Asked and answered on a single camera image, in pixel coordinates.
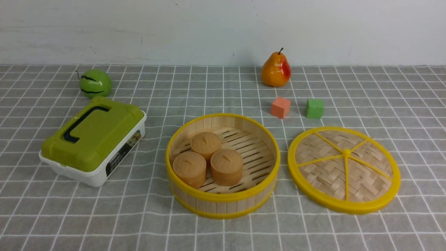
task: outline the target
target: bamboo steamer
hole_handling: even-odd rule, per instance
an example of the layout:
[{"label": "bamboo steamer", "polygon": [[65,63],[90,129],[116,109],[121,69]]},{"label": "bamboo steamer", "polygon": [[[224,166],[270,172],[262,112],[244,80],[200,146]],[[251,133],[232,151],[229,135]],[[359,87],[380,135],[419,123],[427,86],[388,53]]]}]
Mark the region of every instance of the bamboo steamer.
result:
[{"label": "bamboo steamer", "polygon": [[[221,149],[233,149],[243,157],[242,177],[231,186],[214,183],[208,170],[203,186],[193,188],[172,169],[172,159],[192,151],[191,139],[212,132],[221,140]],[[175,198],[189,211],[207,218],[236,218],[261,207],[274,191],[280,166],[280,151],[273,135],[260,123],[237,114],[205,115],[183,125],[167,146],[166,168]]]}]

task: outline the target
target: pear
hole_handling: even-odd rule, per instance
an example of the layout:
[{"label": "pear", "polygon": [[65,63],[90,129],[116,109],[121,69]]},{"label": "pear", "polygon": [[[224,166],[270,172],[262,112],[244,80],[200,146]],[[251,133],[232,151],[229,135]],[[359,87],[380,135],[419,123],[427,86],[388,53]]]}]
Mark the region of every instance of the pear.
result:
[{"label": "pear", "polygon": [[283,48],[272,53],[265,64],[263,64],[261,78],[265,85],[282,87],[291,78],[291,67],[282,50]]}]

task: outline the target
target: woven bamboo lid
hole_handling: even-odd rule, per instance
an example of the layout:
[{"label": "woven bamboo lid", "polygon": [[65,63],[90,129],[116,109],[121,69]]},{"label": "woven bamboo lid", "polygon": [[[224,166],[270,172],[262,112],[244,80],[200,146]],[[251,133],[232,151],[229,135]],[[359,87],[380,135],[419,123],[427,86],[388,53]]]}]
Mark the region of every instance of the woven bamboo lid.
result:
[{"label": "woven bamboo lid", "polygon": [[342,213],[380,210],[400,186],[398,166],[378,142],[357,131],[321,127],[300,134],[288,153],[298,187],[319,204]]}]

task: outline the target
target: lid center knob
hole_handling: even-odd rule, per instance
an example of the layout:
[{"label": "lid center knob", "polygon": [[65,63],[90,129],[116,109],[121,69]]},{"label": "lid center knob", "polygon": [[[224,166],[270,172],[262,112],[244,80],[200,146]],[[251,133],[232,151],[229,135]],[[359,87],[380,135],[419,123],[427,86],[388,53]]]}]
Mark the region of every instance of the lid center knob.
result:
[{"label": "lid center knob", "polygon": [[348,157],[350,157],[350,154],[351,154],[351,150],[350,150],[350,149],[344,149],[344,150],[342,151],[342,156],[343,156],[344,158],[348,158]]}]

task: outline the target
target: plastic storage box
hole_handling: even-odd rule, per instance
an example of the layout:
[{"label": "plastic storage box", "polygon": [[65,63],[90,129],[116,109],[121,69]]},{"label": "plastic storage box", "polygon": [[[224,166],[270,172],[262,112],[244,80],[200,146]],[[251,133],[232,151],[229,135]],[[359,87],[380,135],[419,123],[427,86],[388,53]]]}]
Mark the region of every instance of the plastic storage box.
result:
[{"label": "plastic storage box", "polygon": [[135,105],[97,96],[39,152],[59,175],[98,187],[145,135],[146,114]]}]

